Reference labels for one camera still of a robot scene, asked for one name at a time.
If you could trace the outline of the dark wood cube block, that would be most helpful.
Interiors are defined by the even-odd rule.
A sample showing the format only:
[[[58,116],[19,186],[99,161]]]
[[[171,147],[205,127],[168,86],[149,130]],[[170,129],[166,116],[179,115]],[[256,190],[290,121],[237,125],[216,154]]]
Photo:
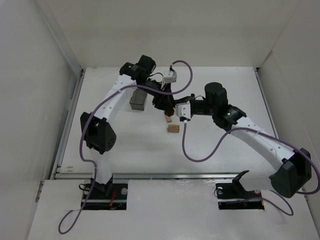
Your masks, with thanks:
[[[165,111],[164,112],[164,115],[167,116],[167,117],[172,117],[174,114],[175,114],[174,111]]]

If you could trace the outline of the light wood rectangular block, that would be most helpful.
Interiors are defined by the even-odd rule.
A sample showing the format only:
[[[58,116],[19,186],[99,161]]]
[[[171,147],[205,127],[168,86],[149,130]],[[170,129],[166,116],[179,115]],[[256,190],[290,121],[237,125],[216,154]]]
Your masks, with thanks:
[[[165,115],[165,119],[167,123],[171,123],[173,121],[171,116]]]

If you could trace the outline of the smoky transparent plastic bin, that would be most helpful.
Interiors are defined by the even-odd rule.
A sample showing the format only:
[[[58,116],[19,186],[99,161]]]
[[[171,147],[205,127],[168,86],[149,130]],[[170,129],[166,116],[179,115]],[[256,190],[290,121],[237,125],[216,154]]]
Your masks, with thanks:
[[[145,91],[141,89],[136,89],[133,92],[133,95],[129,101],[131,109],[136,111],[144,111],[146,106],[147,96],[148,94]]]

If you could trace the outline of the striped brown wood block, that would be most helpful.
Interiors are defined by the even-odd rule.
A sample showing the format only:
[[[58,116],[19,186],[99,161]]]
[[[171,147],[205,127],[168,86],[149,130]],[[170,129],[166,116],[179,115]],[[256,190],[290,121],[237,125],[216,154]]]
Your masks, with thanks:
[[[168,133],[179,133],[180,132],[180,126],[178,124],[169,124],[167,126],[167,132]]]

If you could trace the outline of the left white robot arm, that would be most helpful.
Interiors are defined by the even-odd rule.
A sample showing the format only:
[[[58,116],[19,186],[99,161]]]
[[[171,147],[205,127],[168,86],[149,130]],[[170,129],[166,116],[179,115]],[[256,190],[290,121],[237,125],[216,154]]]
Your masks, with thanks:
[[[151,78],[155,68],[156,62],[146,55],[142,55],[137,63],[125,63],[105,99],[92,112],[81,114],[79,156],[83,162],[93,164],[91,190],[104,195],[112,190],[113,174],[104,155],[113,148],[117,140],[112,123],[135,90],[150,94],[153,106],[169,117],[174,114],[171,85]]]

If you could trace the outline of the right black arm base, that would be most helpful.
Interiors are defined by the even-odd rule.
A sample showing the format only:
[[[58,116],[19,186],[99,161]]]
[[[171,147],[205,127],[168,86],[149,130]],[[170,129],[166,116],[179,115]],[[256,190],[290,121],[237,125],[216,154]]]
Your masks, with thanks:
[[[261,193],[246,191],[240,179],[249,170],[242,171],[234,178],[217,180],[214,194],[217,197],[219,210],[264,210]]]

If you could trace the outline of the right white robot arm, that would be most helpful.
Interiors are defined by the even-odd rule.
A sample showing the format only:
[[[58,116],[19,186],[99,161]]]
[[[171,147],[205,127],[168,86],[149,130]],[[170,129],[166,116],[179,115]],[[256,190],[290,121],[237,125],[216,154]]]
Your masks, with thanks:
[[[197,100],[192,94],[175,100],[176,115],[187,123],[194,115],[211,116],[220,129],[254,149],[272,166],[271,172],[244,170],[231,182],[216,184],[223,199],[248,199],[254,191],[270,190],[291,198],[312,177],[310,153],[268,135],[244,111],[228,103],[227,90],[218,82],[204,87],[205,96]]]

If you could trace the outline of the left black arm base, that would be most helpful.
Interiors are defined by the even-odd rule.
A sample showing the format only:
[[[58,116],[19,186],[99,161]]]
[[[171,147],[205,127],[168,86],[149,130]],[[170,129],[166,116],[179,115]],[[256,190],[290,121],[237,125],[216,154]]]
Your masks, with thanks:
[[[128,184],[113,183],[107,194],[93,189],[84,210],[122,211],[127,209]]]

